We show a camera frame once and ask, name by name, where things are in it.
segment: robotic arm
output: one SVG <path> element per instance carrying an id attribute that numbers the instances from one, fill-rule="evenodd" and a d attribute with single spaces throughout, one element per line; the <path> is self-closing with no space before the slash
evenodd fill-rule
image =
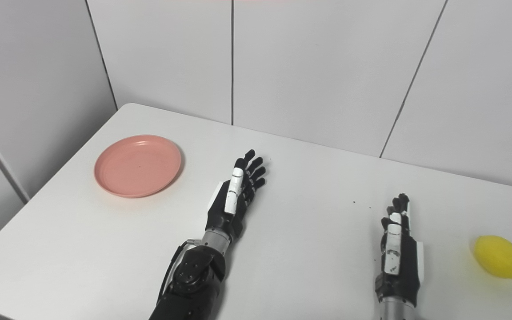
<path id="1" fill-rule="evenodd" d="M 382 272 L 376 277 L 375 292 L 381 320 L 414 320 L 416 298 L 424 280 L 424 251 L 412 238 L 410 200 L 400 194 L 382 218 L 380 241 Z"/>
<path id="2" fill-rule="evenodd" d="M 231 179 L 217 186 L 203 238 L 187 240 L 177 248 L 150 320 L 206 320 L 210 316 L 226 275 L 226 249 L 240 236 L 246 209 L 256 190 L 266 183 L 261 178 L 266 172 L 261 166 L 264 160 L 258 157 L 248 165 L 255 155 L 250 150 L 238 158 Z M 192 248 L 183 253 L 186 247 Z M 179 265 L 173 268 L 179 257 Z"/>

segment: yellow ball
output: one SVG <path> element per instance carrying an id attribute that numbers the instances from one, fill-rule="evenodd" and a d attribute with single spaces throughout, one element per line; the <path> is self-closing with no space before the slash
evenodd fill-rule
<path id="1" fill-rule="evenodd" d="M 473 255 L 489 273 L 512 279 L 512 243 L 497 236 L 480 236 L 475 242 Z"/>

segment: white finger segment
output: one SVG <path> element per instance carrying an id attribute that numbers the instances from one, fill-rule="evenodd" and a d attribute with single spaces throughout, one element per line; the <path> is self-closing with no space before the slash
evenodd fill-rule
<path id="1" fill-rule="evenodd" d="M 234 168 L 232 171 L 232 178 L 230 178 L 230 185 L 226 193 L 226 202 L 224 205 L 224 212 L 232 215 L 236 214 L 236 203 L 238 196 L 240 196 L 240 187 L 242 187 L 242 178 L 244 177 L 244 170 L 241 168 Z"/>

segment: pink plate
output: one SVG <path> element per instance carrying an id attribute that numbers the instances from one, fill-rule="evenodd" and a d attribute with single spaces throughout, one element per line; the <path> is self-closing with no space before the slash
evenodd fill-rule
<path id="1" fill-rule="evenodd" d="M 111 194 L 139 198 L 162 190 L 180 166 L 181 152 L 170 140 L 130 136 L 102 152 L 94 166 L 94 178 Z"/>

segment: table surface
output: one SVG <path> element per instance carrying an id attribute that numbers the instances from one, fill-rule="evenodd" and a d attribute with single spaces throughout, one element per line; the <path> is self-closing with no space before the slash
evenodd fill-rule
<path id="1" fill-rule="evenodd" d="M 110 195 L 93 165 L 113 142 L 156 134 L 183 171 L 141 199 Z M 218 320 L 378 317 L 380 219 L 411 198 L 425 245 L 419 313 L 512 319 L 512 280 L 473 259 L 479 235 L 512 241 L 512 187 L 137 104 L 121 108 L 0 232 L 0 314 L 15 320 L 146 320 L 177 245 L 201 237 L 209 199 L 254 148 L 268 184 L 227 253 Z"/>

